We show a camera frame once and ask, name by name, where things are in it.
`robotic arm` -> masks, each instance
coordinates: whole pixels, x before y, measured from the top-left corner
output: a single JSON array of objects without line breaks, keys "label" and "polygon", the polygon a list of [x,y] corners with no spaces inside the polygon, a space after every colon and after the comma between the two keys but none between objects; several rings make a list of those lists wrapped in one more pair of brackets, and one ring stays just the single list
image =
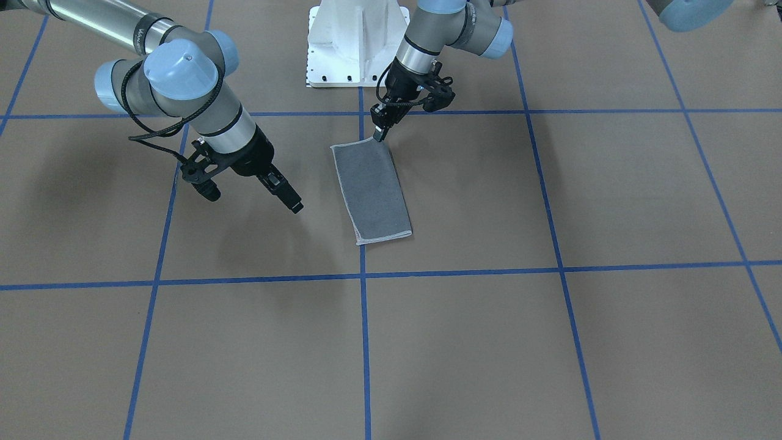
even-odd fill
[{"label": "robotic arm", "polygon": [[[436,61],[445,46],[499,58],[508,50],[513,26],[495,16],[492,7],[521,0],[418,0],[418,8],[407,27],[404,40],[391,65],[375,88],[380,103],[370,113],[375,124],[372,136],[381,142],[392,126],[402,121],[410,108],[423,105],[434,112],[450,105],[456,96],[453,78],[439,76],[442,63]],[[733,0],[646,0],[671,31],[692,31],[722,14]],[[386,93],[380,96],[380,81],[386,78]],[[422,90],[429,94],[418,99]]]},{"label": "robotic arm", "polygon": [[[125,0],[0,0],[0,11],[7,9],[48,14],[136,52],[136,60],[103,64],[95,74],[95,91],[105,106],[128,113],[147,131],[131,140],[175,156],[182,178],[206,199],[220,197],[212,178],[231,168],[256,176],[294,213],[303,208],[301,197],[271,163],[274,147],[223,82],[239,66],[234,42],[225,33],[197,33]],[[181,120],[153,131],[139,114]],[[190,157],[146,141],[175,135],[188,122],[201,135]]]}]

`brown floor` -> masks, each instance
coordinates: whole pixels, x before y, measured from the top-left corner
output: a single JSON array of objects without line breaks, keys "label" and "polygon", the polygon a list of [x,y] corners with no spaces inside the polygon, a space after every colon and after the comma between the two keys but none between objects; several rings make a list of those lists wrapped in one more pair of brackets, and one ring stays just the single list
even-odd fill
[{"label": "brown floor", "polygon": [[138,3],[235,39],[305,208],[172,191],[95,98],[132,54],[0,13],[0,438],[779,438],[773,8],[508,7],[512,53],[447,49],[454,104],[391,131],[414,235],[358,248],[328,147],[376,99],[304,87],[317,0]]}]

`blue tape line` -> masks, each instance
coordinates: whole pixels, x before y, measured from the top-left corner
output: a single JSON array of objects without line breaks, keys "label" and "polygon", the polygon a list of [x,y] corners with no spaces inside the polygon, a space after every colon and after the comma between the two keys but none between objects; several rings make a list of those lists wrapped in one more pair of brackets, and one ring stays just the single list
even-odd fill
[{"label": "blue tape line", "polygon": [[371,382],[369,370],[369,317],[367,306],[367,254],[365,245],[361,254],[361,341],[364,353],[364,439],[372,440]]},{"label": "blue tape line", "polygon": [[103,287],[150,287],[153,281],[98,281],[94,283],[39,283],[0,285],[0,291],[97,289]]},{"label": "blue tape line", "polygon": [[214,9],[214,0],[209,0],[209,8],[206,10],[206,23],[203,25],[203,30],[208,31],[209,26],[212,24],[212,10]]},{"label": "blue tape line", "polygon": [[750,261],[749,264],[753,266],[778,266],[782,265],[782,260]]},{"label": "blue tape line", "polygon": [[687,109],[688,113],[782,113],[782,109]]},{"label": "blue tape line", "polygon": [[[782,260],[750,261],[753,266],[781,266]],[[663,263],[656,265],[605,265],[605,266],[565,266],[564,272],[629,272],[636,270],[667,270],[667,269],[702,269],[719,267],[742,267],[742,261],[706,261],[698,263]],[[499,275],[529,275],[536,273],[558,273],[559,268],[522,268],[522,269],[470,269],[442,270],[418,272],[368,272],[368,280],[383,278],[425,278],[448,276],[499,276]],[[324,275],[291,275],[291,276],[248,276],[239,278],[202,278],[160,280],[159,286],[200,286],[210,284],[242,284],[242,283],[295,283],[301,281],[328,280],[360,280],[360,273],[336,273]],[[0,285],[0,291],[14,290],[64,290],[64,289],[95,289],[102,287],[151,287],[155,281],[100,281],[84,283],[41,283],[41,284],[6,284]]]},{"label": "blue tape line", "polygon": [[[505,19],[508,19],[508,8],[503,6],[503,14]],[[548,217],[549,230],[551,232],[551,242],[554,245],[554,255],[557,258],[557,268],[559,271],[559,279],[562,284],[562,293],[565,295],[565,305],[568,309],[568,318],[570,320],[570,330],[573,336],[573,344],[576,347],[576,357],[579,362],[579,369],[581,370],[581,381],[584,386],[584,395],[586,396],[586,404],[589,407],[590,419],[592,420],[592,430],[594,432],[595,440],[601,440],[600,427],[597,423],[597,413],[594,408],[594,401],[592,399],[592,388],[589,382],[589,375],[587,374],[587,364],[584,361],[583,350],[581,349],[581,338],[579,336],[578,325],[576,324],[576,314],[573,311],[572,302],[570,299],[570,289],[568,288],[568,280],[565,276],[564,265],[562,264],[562,255],[559,248],[559,240],[557,238],[557,230],[554,227],[554,217],[551,214],[551,203],[548,198],[548,191],[546,189],[546,179],[543,175],[543,167],[540,163],[540,154],[537,148],[537,141],[535,138],[535,130],[533,127],[532,115],[529,113],[529,103],[527,101],[527,94],[524,88],[524,77],[522,76],[522,68],[518,62],[518,53],[516,52],[515,41],[511,41],[511,52],[513,54],[513,63],[516,68],[516,78],[518,79],[518,90],[522,94],[522,102],[524,103],[524,111],[527,122],[527,128],[529,129],[529,141],[532,143],[533,155],[535,157],[535,168],[537,169],[538,176],[540,177],[540,192],[543,194],[543,204],[546,207],[546,216]]]},{"label": "blue tape line", "polygon": [[553,109],[530,110],[530,114],[625,114],[625,113],[681,113],[680,109]]},{"label": "blue tape line", "polygon": [[476,270],[431,270],[420,272],[370,272],[367,278],[413,278],[431,276],[488,276],[488,275],[522,275],[530,273],[557,273],[558,268],[531,268],[531,269],[476,269]]},{"label": "blue tape line", "polygon": [[734,241],[736,242],[736,248],[738,248],[738,252],[741,255],[741,260],[743,261],[744,266],[747,269],[747,275],[749,276],[749,279],[752,282],[752,288],[755,289],[755,295],[758,297],[758,301],[760,302],[761,308],[763,310],[763,314],[766,316],[766,321],[768,321],[769,328],[771,329],[771,333],[773,334],[774,339],[777,342],[777,348],[779,349],[780,353],[782,353],[782,337],[780,337],[779,331],[777,330],[777,325],[774,323],[773,317],[771,316],[768,306],[766,305],[766,299],[763,297],[763,292],[760,290],[760,286],[758,285],[757,280],[755,279],[755,274],[752,271],[752,265],[749,263],[749,259],[747,258],[747,254],[744,251],[744,246],[742,246],[741,244],[741,240],[739,240],[736,227],[733,223],[733,220],[730,217],[730,213],[728,212],[728,208],[725,203],[725,200],[723,199],[723,195],[719,191],[719,187],[717,186],[717,180],[715,179],[714,173],[712,172],[712,167],[708,164],[708,159],[706,158],[706,154],[703,150],[703,146],[701,145],[701,140],[698,138],[698,134],[695,131],[695,126],[692,123],[692,119],[690,118],[689,111],[687,110],[687,107],[684,105],[684,99],[682,99],[682,95],[679,91],[679,87],[676,85],[676,80],[673,78],[673,73],[671,72],[670,65],[668,65],[668,60],[665,58],[665,54],[662,52],[662,46],[660,46],[660,41],[657,39],[657,34],[655,33],[655,29],[651,25],[651,21],[649,20],[649,15],[646,14],[646,9],[644,8],[644,4],[641,2],[641,0],[637,0],[637,3],[641,13],[644,15],[644,20],[646,21],[647,28],[649,29],[649,33],[651,34],[651,39],[655,42],[657,53],[660,55],[660,59],[662,60],[662,65],[665,67],[665,72],[668,74],[668,79],[671,81],[671,86],[673,87],[673,91],[674,93],[676,93],[676,99],[679,101],[679,105],[681,106],[681,109],[683,111],[684,118],[687,120],[687,126],[690,128],[692,139],[695,141],[695,146],[698,148],[698,154],[701,156],[701,161],[703,162],[703,166],[706,170],[706,174],[708,175],[708,179],[712,183],[714,194],[717,196],[717,200],[719,201],[719,206],[722,208],[723,215],[725,216],[725,220],[727,221],[728,227],[730,228],[730,233],[733,235]]},{"label": "blue tape line", "polygon": [[572,266],[565,267],[565,272],[625,272],[631,270],[665,270],[665,269],[701,269],[714,267],[742,267],[742,261],[714,261],[704,263],[670,263],[659,265],[608,265],[608,266]]},{"label": "blue tape line", "polygon": [[[358,140],[364,139],[364,88],[358,88]],[[372,440],[372,402],[369,376],[369,318],[367,309],[367,248],[359,246],[361,280],[361,347],[364,357],[364,440]]]},{"label": "blue tape line", "polygon": [[38,29],[38,35],[36,35],[35,37],[35,42],[33,43],[33,47],[32,49],[30,49],[30,55],[27,56],[27,61],[24,63],[22,74],[19,76],[19,80],[16,82],[16,87],[13,89],[13,95],[11,95],[11,101],[8,103],[8,108],[5,109],[5,117],[3,118],[2,121],[0,121],[0,136],[2,136],[2,133],[5,131],[5,125],[8,124],[9,116],[13,111],[13,106],[16,105],[16,99],[19,98],[19,92],[22,91],[22,84],[24,83],[24,78],[27,77],[27,72],[30,70],[30,65],[33,63],[33,58],[35,57],[35,53],[38,51],[38,45],[41,44],[41,38],[43,38],[44,36],[44,31],[46,30],[47,23],[48,23],[48,16],[44,16],[43,21],[41,21],[41,27]]},{"label": "blue tape line", "polygon": [[291,276],[247,276],[241,278],[202,278],[182,280],[161,280],[160,286],[202,286],[207,284],[244,284],[244,283],[291,283],[298,281],[358,280],[358,273],[340,273],[333,275],[291,275]]},{"label": "blue tape line", "polygon": [[[179,153],[185,152],[185,146],[188,141],[189,125],[185,125],[182,130],[182,141],[179,146]],[[141,387],[142,374],[144,372],[144,361],[146,360],[146,349],[149,343],[149,331],[152,329],[152,316],[155,313],[155,303],[157,302],[157,291],[160,286],[160,274],[163,272],[163,260],[166,256],[166,245],[168,244],[168,233],[171,228],[171,218],[174,215],[174,202],[177,198],[177,177],[179,176],[179,165],[174,169],[174,180],[171,183],[171,193],[168,198],[168,210],[166,212],[166,223],[163,227],[163,236],[160,239],[160,250],[157,255],[157,265],[155,267],[155,279],[152,282],[152,292],[149,295],[149,307],[147,308],[146,321],[144,322],[144,334],[142,335],[142,345],[138,351],[138,363],[136,364],[136,374],[133,380],[133,390],[131,391],[131,402],[127,408],[127,419],[125,420],[125,431],[123,440],[130,440],[131,430],[133,428],[133,417],[136,412],[136,402],[138,401],[138,390]]]}]

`white pedestal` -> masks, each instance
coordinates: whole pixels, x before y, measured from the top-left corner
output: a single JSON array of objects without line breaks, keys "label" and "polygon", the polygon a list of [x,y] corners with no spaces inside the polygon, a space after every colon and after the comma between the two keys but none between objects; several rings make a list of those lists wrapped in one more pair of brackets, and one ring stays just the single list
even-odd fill
[{"label": "white pedestal", "polygon": [[322,0],[310,9],[307,84],[374,87],[408,23],[410,11],[396,0]]}]

